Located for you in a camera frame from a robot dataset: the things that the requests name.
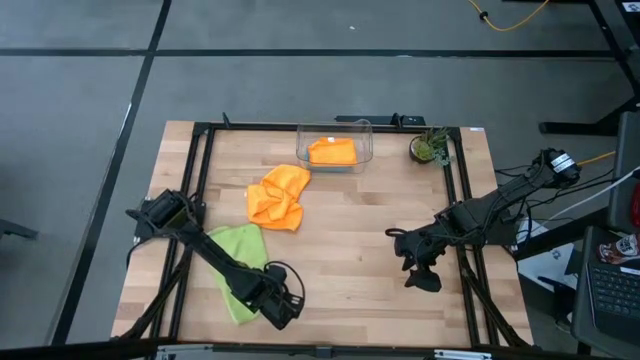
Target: potted plant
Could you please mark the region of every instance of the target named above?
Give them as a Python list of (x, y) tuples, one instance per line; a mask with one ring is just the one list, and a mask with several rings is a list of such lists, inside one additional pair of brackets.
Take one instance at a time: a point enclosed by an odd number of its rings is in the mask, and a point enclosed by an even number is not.
[(447, 133), (447, 128), (430, 128), (413, 138), (409, 143), (411, 160), (419, 164), (426, 164), (435, 160), (436, 164), (440, 166), (449, 165), (449, 157), (445, 152)]

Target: clear plastic bin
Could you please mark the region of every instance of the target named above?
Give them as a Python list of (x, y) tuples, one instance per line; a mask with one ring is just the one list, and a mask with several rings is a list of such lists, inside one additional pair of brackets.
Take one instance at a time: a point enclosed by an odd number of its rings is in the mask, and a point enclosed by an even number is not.
[[(353, 140), (355, 161), (348, 160), (348, 164), (338, 162), (312, 162), (309, 147), (316, 142), (333, 143)], [(373, 131), (371, 123), (360, 119), (353, 123), (337, 123), (335, 125), (298, 125), (296, 155), (300, 166), (311, 171), (333, 173), (359, 173), (364, 171), (365, 165), (373, 158)]]

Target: orange cloth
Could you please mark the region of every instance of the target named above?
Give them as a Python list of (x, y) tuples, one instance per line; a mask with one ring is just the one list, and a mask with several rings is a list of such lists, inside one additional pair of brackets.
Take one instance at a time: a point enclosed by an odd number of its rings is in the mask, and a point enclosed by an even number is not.
[(309, 146), (311, 164), (356, 165), (356, 144), (351, 138), (323, 137)]
[(309, 183), (311, 172), (292, 165), (280, 165), (260, 185), (247, 188), (249, 221), (266, 229), (295, 231), (302, 221), (298, 197)]

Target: small plant pot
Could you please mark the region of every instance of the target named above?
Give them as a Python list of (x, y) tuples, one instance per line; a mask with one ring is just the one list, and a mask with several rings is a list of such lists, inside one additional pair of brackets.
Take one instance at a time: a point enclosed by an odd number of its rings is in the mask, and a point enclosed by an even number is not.
[(433, 161), (433, 158), (428, 159), (428, 160), (423, 160), (421, 158), (419, 158), (416, 153), (413, 150), (413, 142), (420, 139), (420, 136), (416, 136), (414, 137), (411, 142), (409, 143), (409, 157), (411, 158), (411, 160), (417, 162), (418, 164), (428, 164), (430, 162)]

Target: wooden table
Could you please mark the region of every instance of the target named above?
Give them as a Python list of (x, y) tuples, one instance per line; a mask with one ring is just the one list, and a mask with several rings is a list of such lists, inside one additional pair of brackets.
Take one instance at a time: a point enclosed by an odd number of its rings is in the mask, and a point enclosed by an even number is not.
[[(167, 123), (149, 196), (180, 187), (192, 127), (192, 122)], [(462, 128), (461, 133), (472, 192), (482, 196), (496, 188), (486, 136), (478, 128)], [(408, 274), (401, 271), (402, 259), (394, 255), (393, 240), (384, 235), (390, 227), (413, 229), (431, 223), (433, 215), (448, 205), (442, 169), (409, 159), (408, 144), (413, 136), (374, 134), (374, 158), (363, 173), (312, 174), (300, 198), (304, 217), (296, 233), (262, 231), (270, 260), (289, 263), (305, 283), (307, 300), (299, 319), (282, 331), (263, 317), (235, 325), (209, 265), (196, 255), (179, 339), (204, 343), (468, 347), (455, 250), (448, 248), (435, 267), (442, 290), (428, 293), (403, 286)], [(246, 224), (247, 185), (258, 183), (277, 165), (296, 164), (295, 147), (295, 132), (216, 131), (205, 191), (205, 229)], [(200, 144), (196, 164), (203, 148)], [(456, 194), (461, 199), (457, 166), (452, 168)], [(155, 296), (166, 248), (167, 240), (156, 240), (134, 252), (113, 335), (129, 329)], [(498, 246), (486, 246), (484, 256), (493, 300), (518, 334), (531, 342), (515, 263)], [(287, 285), (299, 293), (293, 276)], [(168, 332), (172, 308), (170, 299), (161, 334)], [(479, 302), (476, 313), (481, 338), (486, 342)]]

